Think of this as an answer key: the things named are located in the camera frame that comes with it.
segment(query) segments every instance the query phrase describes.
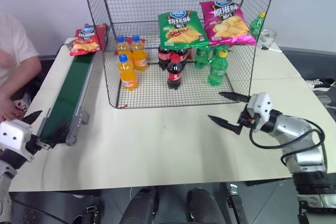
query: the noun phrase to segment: white shirt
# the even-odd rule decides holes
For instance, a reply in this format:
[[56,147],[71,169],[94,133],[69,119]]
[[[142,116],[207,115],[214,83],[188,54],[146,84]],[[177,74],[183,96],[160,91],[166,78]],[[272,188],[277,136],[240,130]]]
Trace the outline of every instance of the white shirt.
[[13,16],[2,13],[0,13],[0,50],[8,53],[13,59],[13,64],[9,68],[0,66],[0,86],[22,61],[38,56],[23,25]]

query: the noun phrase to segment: person's hand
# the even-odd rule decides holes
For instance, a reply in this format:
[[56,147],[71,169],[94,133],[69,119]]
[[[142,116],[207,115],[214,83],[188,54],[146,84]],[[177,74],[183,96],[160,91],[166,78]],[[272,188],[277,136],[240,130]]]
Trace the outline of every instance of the person's hand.
[[8,69],[14,63],[14,58],[6,51],[0,49],[0,67]]
[[11,99],[0,96],[0,122],[20,119],[22,116],[23,112],[14,106]]

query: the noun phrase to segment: sneaker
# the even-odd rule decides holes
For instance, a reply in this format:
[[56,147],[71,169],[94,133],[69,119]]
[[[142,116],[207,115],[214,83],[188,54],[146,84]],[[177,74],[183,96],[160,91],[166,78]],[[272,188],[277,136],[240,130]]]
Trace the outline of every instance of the sneaker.
[[334,79],[315,79],[307,80],[307,85],[311,88],[312,91],[324,91],[327,92],[331,86],[335,84]]

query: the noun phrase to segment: blue bottle cap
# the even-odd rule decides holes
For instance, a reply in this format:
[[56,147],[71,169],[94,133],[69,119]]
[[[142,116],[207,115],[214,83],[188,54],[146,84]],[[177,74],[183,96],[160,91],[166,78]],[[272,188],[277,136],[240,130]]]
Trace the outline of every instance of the blue bottle cap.
[[117,36],[117,42],[119,42],[119,43],[125,42],[124,36],[122,36],[122,35]]
[[134,42],[139,42],[140,41],[140,36],[138,34],[137,35],[133,35],[132,39],[133,39]]
[[126,62],[128,61],[127,55],[119,55],[120,62]]

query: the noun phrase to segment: green chip bag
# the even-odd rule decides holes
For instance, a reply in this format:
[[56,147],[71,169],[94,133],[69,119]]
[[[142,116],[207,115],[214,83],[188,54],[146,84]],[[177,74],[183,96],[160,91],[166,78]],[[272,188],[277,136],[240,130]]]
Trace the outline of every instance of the green chip bag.
[[176,50],[209,45],[197,12],[193,10],[177,10],[161,14],[159,27],[161,48]]

